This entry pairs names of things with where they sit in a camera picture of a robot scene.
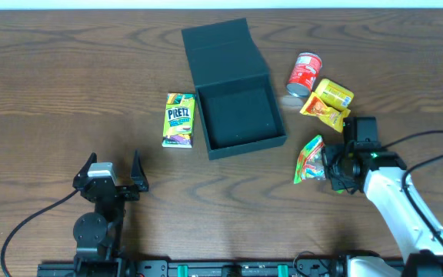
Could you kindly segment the red Pringles can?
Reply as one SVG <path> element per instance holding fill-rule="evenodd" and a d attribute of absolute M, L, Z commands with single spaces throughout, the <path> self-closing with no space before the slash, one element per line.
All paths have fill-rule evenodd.
<path fill-rule="evenodd" d="M 316 54 L 300 53 L 286 85 L 288 93 L 299 98 L 308 97 L 321 68 L 322 61 Z"/>

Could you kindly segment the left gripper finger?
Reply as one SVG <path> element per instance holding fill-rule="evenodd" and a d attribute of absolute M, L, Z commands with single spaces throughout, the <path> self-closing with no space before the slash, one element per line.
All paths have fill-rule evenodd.
<path fill-rule="evenodd" d="M 87 162 L 78 171 L 77 175 L 75 176 L 75 179 L 87 178 L 88 177 L 88 170 L 90 169 L 91 165 L 96 162 L 97 162 L 97 155 L 93 152 L 88 157 Z"/>
<path fill-rule="evenodd" d="M 139 151 L 137 149 L 135 150 L 132 162 L 130 179 L 140 192 L 147 192 L 149 190 L 149 183 L 142 168 Z"/>

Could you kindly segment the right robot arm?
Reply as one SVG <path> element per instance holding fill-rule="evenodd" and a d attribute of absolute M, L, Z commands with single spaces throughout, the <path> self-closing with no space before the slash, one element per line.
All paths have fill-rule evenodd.
<path fill-rule="evenodd" d="M 380 257 L 349 256 L 346 276 L 443 276 L 443 226 L 397 153 L 350 141 L 324 147 L 321 159 L 335 191 L 361 192 L 380 212 L 403 259 L 398 271 Z"/>

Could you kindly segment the green Haribo gummy bag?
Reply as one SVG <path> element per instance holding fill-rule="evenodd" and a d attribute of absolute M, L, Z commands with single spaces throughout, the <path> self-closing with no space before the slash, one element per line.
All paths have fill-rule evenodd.
<path fill-rule="evenodd" d="M 322 136 L 316 135 L 300 151 L 295 168 L 295 184 L 306 179 L 325 180 L 325 167 L 321 155 L 324 147 Z"/>

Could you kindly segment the yellow snack can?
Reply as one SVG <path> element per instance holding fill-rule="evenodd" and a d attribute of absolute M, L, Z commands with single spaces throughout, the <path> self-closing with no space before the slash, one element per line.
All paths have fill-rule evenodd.
<path fill-rule="evenodd" d="M 315 93 L 327 105 L 339 111 L 346 110 L 355 97 L 353 92 L 327 78 L 323 78 L 319 82 Z"/>

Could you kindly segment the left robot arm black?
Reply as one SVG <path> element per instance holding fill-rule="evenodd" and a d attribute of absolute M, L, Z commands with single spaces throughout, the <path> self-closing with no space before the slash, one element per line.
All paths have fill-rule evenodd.
<path fill-rule="evenodd" d="M 130 174 L 132 184 L 117 185 L 114 166 L 98 162 L 92 153 L 73 179 L 72 187 L 95 205 L 93 212 L 82 215 L 73 227 L 77 243 L 73 276 L 135 276 L 135 263 L 122 256 L 120 244 L 125 217 L 125 203 L 136 202 L 149 190 L 135 151 Z"/>

